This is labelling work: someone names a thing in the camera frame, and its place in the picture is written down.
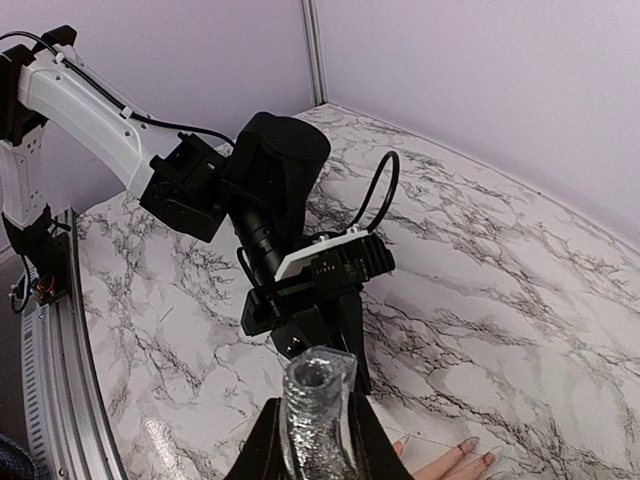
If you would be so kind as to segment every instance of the hand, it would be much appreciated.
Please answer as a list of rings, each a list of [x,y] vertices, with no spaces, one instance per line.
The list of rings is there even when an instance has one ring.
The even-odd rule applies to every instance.
[[[485,453],[463,468],[455,468],[463,463],[468,454],[475,450],[478,440],[478,437],[471,437],[465,440],[437,460],[418,470],[413,474],[413,478],[415,480],[479,480],[482,474],[496,462],[500,447]],[[393,444],[393,449],[399,457],[402,457],[406,443],[406,441],[397,441]],[[505,477],[506,473],[500,472],[494,473],[487,480],[503,480]]]

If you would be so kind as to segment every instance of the fingernail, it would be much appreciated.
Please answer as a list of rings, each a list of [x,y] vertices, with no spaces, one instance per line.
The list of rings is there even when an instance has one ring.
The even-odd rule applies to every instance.
[[[407,444],[411,441],[411,435],[407,434],[398,441],[402,443],[402,446],[406,447]]]
[[[460,445],[458,445],[458,448],[462,450],[462,453],[464,454],[471,453],[476,449],[479,441],[480,437],[469,437]]]
[[[487,467],[490,467],[491,465],[496,463],[496,460],[498,460],[498,458],[500,458],[502,450],[504,450],[502,445],[492,448],[482,456],[482,461]]]
[[[507,472],[498,472],[491,475],[487,480],[504,480],[507,478]]]

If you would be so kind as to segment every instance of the lavender wall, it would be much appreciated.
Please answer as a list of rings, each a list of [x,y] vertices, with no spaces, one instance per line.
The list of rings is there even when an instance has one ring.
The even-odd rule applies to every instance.
[[[317,5],[332,102],[495,166],[639,243],[637,1]]]
[[[0,32],[69,24],[83,58],[136,104],[235,135],[259,110],[312,106],[301,15],[298,0],[3,0]],[[72,138],[49,130],[43,160],[54,207],[83,211],[122,189]]]

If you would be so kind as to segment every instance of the finger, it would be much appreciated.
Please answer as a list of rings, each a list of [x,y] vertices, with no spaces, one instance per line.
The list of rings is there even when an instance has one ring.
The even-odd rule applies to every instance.
[[[480,441],[478,437],[466,439],[436,461],[418,470],[413,474],[413,478],[415,478],[415,480],[440,480],[447,472],[460,463],[468,453],[475,450],[478,441]]]
[[[474,460],[469,465],[465,466],[463,469],[457,471],[450,477],[447,477],[446,480],[477,480],[480,478],[487,469],[496,463],[500,453],[502,452],[502,447],[496,447],[491,451],[485,453],[480,458]]]

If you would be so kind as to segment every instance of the crumpled foil tube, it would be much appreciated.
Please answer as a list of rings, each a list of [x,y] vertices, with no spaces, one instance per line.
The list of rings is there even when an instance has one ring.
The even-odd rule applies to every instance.
[[[280,442],[290,478],[359,478],[349,430],[349,394],[357,372],[354,355],[313,347],[284,375]]]

